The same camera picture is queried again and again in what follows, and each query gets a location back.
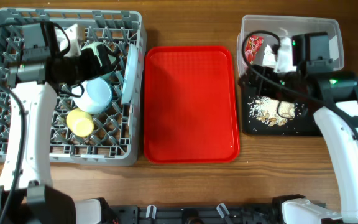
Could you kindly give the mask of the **mint green cup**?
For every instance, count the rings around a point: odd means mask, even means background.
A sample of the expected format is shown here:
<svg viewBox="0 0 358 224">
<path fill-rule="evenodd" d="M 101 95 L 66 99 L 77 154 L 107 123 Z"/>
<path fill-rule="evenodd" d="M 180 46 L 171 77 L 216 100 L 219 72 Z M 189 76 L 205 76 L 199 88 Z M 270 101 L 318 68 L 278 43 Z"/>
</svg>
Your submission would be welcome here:
<svg viewBox="0 0 358 224">
<path fill-rule="evenodd" d="M 83 80 L 91 80 L 113 72 L 117 66 L 117 53 L 102 42 L 93 42 L 81 49 Z"/>
</svg>

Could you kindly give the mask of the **white tissue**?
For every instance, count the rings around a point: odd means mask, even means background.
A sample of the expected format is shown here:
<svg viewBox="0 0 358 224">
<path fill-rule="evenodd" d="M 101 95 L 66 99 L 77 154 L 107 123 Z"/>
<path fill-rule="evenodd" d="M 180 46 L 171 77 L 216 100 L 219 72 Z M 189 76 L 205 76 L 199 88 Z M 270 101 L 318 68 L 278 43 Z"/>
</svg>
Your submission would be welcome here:
<svg viewBox="0 0 358 224">
<path fill-rule="evenodd" d="M 277 63 L 277 57 L 274 54 L 271 46 L 267 45 L 264 48 L 264 56 L 262 59 L 262 65 L 267 67 L 274 67 Z"/>
</svg>

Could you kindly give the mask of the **light blue plate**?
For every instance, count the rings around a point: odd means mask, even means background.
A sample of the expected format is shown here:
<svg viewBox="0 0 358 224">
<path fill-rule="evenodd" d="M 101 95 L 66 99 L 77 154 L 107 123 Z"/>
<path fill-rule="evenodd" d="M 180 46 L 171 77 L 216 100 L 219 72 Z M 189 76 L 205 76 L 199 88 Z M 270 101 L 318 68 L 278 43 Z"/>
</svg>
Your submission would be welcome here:
<svg viewBox="0 0 358 224">
<path fill-rule="evenodd" d="M 126 67 L 124 72 L 124 81 L 122 84 L 121 103 L 123 105 L 129 104 L 131 101 L 135 86 L 138 61 L 139 53 L 137 47 L 134 44 L 129 44 L 129 51 L 127 54 Z"/>
</svg>

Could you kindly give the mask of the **red snack wrapper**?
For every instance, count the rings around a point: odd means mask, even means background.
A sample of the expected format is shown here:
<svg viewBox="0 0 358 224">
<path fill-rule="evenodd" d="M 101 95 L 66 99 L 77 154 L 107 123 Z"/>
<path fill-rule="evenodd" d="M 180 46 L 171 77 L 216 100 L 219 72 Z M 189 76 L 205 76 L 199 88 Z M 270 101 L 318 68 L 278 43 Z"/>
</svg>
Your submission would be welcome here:
<svg viewBox="0 0 358 224">
<path fill-rule="evenodd" d="M 252 64 L 257 52 L 261 48 L 264 42 L 264 38 L 259 35 L 251 35 L 247 39 L 246 49 L 244 50 L 247 61 Z"/>
</svg>

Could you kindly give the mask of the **light blue bowl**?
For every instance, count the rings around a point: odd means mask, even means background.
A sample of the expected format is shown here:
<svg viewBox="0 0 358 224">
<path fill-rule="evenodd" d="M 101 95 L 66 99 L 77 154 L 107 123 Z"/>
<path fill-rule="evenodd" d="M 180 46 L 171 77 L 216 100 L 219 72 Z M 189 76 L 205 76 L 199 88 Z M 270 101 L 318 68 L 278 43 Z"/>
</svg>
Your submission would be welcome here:
<svg viewBox="0 0 358 224">
<path fill-rule="evenodd" d="M 75 105 L 89 114 L 102 113 L 112 100 L 112 91 L 109 83 L 98 77 L 84 81 L 81 86 L 84 93 L 79 98 L 74 98 Z"/>
</svg>

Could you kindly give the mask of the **yellow plastic cup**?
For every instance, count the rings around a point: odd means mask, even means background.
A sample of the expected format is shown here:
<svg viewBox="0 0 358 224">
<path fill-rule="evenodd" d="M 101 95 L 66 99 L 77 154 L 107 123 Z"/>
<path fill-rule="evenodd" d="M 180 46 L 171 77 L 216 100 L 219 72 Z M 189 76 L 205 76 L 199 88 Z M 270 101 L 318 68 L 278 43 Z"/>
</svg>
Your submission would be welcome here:
<svg viewBox="0 0 358 224">
<path fill-rule="evenodd" d="M 94 131 L 92 116 L 79 108 L 73 109 L 68 113 L 66 124 L 79 137 L 87 137 Z"/>
</svg>

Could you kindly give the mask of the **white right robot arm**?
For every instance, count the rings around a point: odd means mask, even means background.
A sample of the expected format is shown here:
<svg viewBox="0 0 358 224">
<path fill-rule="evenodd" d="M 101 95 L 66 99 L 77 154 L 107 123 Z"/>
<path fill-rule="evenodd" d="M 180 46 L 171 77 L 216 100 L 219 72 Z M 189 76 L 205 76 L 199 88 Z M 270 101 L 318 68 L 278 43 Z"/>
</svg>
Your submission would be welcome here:
<svg viewBox="0 0 358 224">
<path fill-rule="evenodd" d="M 302 196 L 274 200 L 279 223 L 358 223 L 358 77 L 337 71 L 326 32 L 278 38 L 274 68 L 248 64 L 262 93 L 307 103 L 328 147 L 341 210 L 332 212 Z"/>
</svg>

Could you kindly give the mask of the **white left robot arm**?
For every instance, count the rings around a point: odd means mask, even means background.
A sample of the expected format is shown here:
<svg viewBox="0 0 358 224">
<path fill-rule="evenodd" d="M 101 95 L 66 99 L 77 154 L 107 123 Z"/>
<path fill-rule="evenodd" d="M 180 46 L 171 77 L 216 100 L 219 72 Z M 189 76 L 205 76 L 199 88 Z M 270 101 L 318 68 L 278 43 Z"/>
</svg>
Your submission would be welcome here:
<svg viewBox="0 0 358 224">
<path fill-rule="evenodd" d="M 22 24 L 25 45 L 0 85 L 11 99 L 7 155 L 0 176 L 0 223 L 118 223 L 104 198 L 75 202 L 52 186 L 50 129 L 54 107 L 65 83 L 114 71 L 113 51 L 104 46 L 70 55 L 58 46 L 60 25 L 51 21 Z"/>
</svg>

